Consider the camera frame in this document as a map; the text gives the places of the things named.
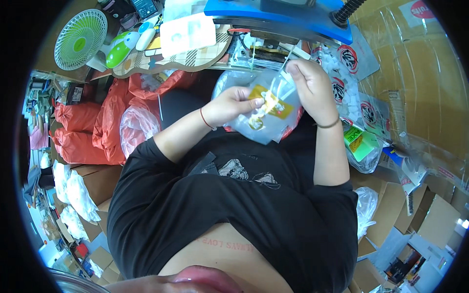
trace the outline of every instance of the bracelet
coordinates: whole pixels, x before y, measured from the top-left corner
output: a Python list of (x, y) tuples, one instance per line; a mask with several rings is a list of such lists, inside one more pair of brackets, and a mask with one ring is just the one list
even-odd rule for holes
[(205, 122), (205, 124), (210, 127), (213, 131), (217, 130), (216, 127), (212, 127), (210, 125), (208, 125), (207, 121), (205, 121), (205, 118), (204, 118), (204, 115), (202, 115), (202, 108), (200, 108), (200, 116), (202, 117), (202, 120)]
[(315, 124), (313, 124), (313, 126), (316, 125), (316, 126), (319, 127), (319, 128), (331, 128), (332, 126), (336, 125), (337, 122), (339, 122), (339, 121), (340, 121), (340, 114), (339, 114), (339, 116), (337, 117), (337, 120), (334, 121), (334, 123), (332, 123), (332, 124), (330, 124), (330, 125), (322, 126), (322, 125), (319, 125), (319, 124), (315, 123)]

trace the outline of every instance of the hand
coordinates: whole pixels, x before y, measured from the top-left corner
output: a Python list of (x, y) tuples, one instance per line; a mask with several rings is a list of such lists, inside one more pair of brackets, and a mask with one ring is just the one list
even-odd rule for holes
[(239, 114), (260, 108), (264, 99), (248, 100), (250, 89), (234, 86), (222, 92), (216, 99), (202, 107), (202, 114), (208, 125), (219, 127)]
[(322, 126), (334, 123), (339, 113), (331, 81), (322, 67), (316, 62), (298, 59), (289, 61), (286, 71), (295, 82), (303, 108), (314, 121)]

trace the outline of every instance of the blue metal plate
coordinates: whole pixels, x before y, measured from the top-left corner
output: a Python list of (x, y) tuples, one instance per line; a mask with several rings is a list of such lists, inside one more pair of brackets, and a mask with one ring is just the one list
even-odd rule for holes
[(204, 12), (207, 16), (239, 16), (285, 23), (349, 45), (352, 43), (350, 26), (342, 29), (329, 18), (330, 12), (343, 5), (341, 0), (317, 0), (314, 7), (274, 0), (208, 0)]

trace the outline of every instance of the graphic print on shirt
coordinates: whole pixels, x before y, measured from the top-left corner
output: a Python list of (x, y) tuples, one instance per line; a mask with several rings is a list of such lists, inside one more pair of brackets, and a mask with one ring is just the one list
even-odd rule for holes
[(218, 171), (220, 176), (230, 177), (240, 181), (258, 182), (261, 185), (265, 185), (271, 189), (279, 189), (280, 184), (274, 179), (271, 173), (260, 173), (254, 175), (252, 180), (249, 180), (249, 174), (246, 169), (241, 165), (238, 159), (229, 160), (223, 167)]

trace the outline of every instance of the black spring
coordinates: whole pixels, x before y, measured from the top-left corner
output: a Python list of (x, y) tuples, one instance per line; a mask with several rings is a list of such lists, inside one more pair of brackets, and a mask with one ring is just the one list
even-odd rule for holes
[(335, 13), (335, 19), (339, 23), (345, 23), (355, 10), (357, 10), (365, 1), (366, 0), (348, 0), (348, 2)]

